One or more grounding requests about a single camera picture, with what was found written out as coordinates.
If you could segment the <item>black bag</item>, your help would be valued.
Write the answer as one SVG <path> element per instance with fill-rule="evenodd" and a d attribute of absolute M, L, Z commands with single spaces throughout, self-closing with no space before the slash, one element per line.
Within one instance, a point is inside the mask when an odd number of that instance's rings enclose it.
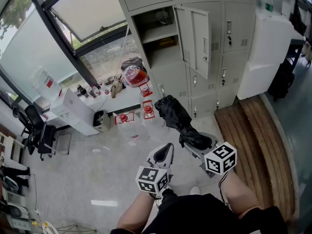
<path fill-rule="evenodd" d="M 285 98 L 289 88 L 293 84 L 295 75 L 293 67 L 287 59 L 280 64 L 277 73 L 268 88 L 268 93 L 273 97 L 274 101 L 280 98 Z"/>

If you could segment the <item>person's right forearm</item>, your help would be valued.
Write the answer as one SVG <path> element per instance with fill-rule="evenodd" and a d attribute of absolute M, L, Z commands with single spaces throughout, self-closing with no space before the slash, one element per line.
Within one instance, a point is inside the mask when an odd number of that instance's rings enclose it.
<path fill-rule="evenodd" d="M 232 212 L 241 219 L 252 209 L 260 208 L 255 193 L 247 187 L 233 171 L 230 171 L 221 183 L 225 197 Z"/>

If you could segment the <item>white shelf unit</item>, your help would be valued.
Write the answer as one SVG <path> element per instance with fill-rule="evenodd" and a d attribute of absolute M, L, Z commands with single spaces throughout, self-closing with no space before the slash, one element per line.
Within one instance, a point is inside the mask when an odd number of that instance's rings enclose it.
<path fill-rule="evenodd" d="M 21 163 L 23 148 L 24 144 L 0 132 L 0 149 L 2 149 L 0 155 L 4 158 L 5 166 L 26 170 L 26 167 Z"/>

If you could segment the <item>white cardboard box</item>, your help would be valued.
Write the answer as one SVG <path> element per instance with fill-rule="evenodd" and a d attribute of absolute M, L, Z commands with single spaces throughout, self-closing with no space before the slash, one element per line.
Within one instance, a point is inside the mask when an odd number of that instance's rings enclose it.
<path fill-rule="evenodd" d="M 93 127 L 95 112 L 69 88 L 61 91 L 58 98 L 52 102 L 50 111 L 85 136 L 99 133 Z"/>

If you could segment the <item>black office chair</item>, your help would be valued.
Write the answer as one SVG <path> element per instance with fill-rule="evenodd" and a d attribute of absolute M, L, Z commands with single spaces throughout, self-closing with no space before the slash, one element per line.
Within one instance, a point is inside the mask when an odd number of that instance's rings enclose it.
<path fill-rule="evenodd" d="M 56 141 L 56 126 L 43 121 L 34 105 L 27 106 L 24 112 L 22 113 L 17 106 L 13 107 L 13 116 L 24 125 L 21 134 L 28 134 L 23 150 L 27 149 L 32 155 L 37 149 L 41 161 L 44 161 L 44 155 L 48 155 L 48 157 L 55 155 L 53 142 Z"/>

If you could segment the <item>dark backpack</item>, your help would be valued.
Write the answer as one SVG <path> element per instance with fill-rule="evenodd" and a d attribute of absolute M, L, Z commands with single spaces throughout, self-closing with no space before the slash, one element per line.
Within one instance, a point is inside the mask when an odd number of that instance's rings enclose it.
<path fill-rule="evenodd" d="M 129 66 L 131 65 L 136 65 L 138 66 L 141 70 L 146 72 L 145 66 L 143 64 L 142 58 L 139 57 L 134 57 L 134 58 L 130 58 L 126 61 L 124 61 L 121 64 L 121 70 L 124 71 L 125 69 L 127 69 Z"/>

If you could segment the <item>beige cloth bag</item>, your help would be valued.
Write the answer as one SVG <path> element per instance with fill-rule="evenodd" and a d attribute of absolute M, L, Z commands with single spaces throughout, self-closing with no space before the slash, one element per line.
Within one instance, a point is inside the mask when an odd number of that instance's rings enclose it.
<path fill-rule="evenodd" d="M 115 79 L 112 83 L 111 87 L 111 98 L 114 99 L 116 95 L 121 92 L 123 89 L 125 89 L 126 86 L 121 82 L 120 78 Z"/>

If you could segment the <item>person's left forearm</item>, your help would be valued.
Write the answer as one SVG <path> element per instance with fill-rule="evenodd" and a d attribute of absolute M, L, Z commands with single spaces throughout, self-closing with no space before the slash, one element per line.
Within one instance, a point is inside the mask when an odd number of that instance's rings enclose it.
<path fill-rule="evenodd" d="M 151 214 L 155 199 L 146 192 L 140 192 L 131 206 L 121 216 L 117 229 L 125 229 L 134 234 L 141 233 Z"/>

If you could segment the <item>grey metal stool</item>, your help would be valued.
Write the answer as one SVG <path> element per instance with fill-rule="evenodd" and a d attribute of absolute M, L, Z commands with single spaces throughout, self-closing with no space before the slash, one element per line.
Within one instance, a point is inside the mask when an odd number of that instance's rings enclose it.
<path fill-rule="evenodd" d="M 72 134 L 70 132 L 58 134 L 54 144 L 54 154 L 69 155 L 71 140 Z"/>

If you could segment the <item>black umbrella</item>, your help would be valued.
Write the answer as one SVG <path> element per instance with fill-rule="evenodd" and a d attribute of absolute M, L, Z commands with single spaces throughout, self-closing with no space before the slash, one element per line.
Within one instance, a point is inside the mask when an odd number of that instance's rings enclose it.
<path fill-rule="evenodd" d="M 185 143 L 192 145 L 199 150 L 206 150 L 212 147 L 210 137 L 200 134 L 192 125 L 192 118 L 180 102 L 172 95 L 167 95 L 155 103 L 166 126 L 179 132 L 179 143 L 184 147 Z"/>

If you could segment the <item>clear plastic bottle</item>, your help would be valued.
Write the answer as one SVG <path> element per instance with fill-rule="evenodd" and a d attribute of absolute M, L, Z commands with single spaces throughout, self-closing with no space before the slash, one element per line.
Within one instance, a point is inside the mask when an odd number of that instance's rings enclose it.
<path fill-rule="evenodd" d="M 157 12 L 156 12 L 156 19 L 157 19 L 158 22 L 160 22 L 162 25 L 171 24 L 170 16 L 169 16 L 168 12 L 166 12 L 165 10 L 157 11 Z"/>

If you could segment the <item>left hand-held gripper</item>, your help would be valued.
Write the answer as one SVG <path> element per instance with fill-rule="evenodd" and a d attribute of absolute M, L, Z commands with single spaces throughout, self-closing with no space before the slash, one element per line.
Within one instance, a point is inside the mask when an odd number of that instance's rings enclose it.
<path fill-rule="evenodd" d="M 170 182 L 171 168 L 174 158 L 174 145 L 167 143 L 152 150 L 147 162 L 155 166 L 139 166 L 136 184 L 140 191 L 150 196 L 157 196 Z"/>

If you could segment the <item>grey metal locker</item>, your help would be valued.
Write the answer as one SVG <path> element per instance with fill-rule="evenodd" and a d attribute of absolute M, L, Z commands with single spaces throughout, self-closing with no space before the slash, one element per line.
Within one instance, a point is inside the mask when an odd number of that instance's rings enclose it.
<path fill-rule="evenodd" d="M 255 0 L 118 0 L 153 88 L 192 118 L 233 104 L 252 43 Z M 168 12 L 162 25 L 156 12 Z M 159 46 L 172 37 L 175 45 Z"/>

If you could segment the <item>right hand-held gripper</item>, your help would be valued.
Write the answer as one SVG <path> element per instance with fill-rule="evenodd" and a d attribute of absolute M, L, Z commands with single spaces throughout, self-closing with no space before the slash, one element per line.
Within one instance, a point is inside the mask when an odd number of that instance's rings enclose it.
<path fill-rule="evenodd" d="M 201 160 L 200 168 L 212 178 L 215 175 L 223 176 L 237 165 L 237 149 L 228 142 L 220 142 L 214 135 L 199 132 L 209 138 L 208 147 L 213 147 L 206 154 L 184 142 L 184 148 L 195 159 Z"/>

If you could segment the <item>white fan appliance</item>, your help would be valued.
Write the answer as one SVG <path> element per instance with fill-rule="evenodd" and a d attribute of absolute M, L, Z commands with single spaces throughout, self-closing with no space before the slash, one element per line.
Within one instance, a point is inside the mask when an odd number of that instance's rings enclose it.
<path fill-rule="evenodd" d="M 30 219 L 29 212 L 25 207 L 9 203 L 5 200 L 0 200 L 0 212 L 15 218 Z"/>

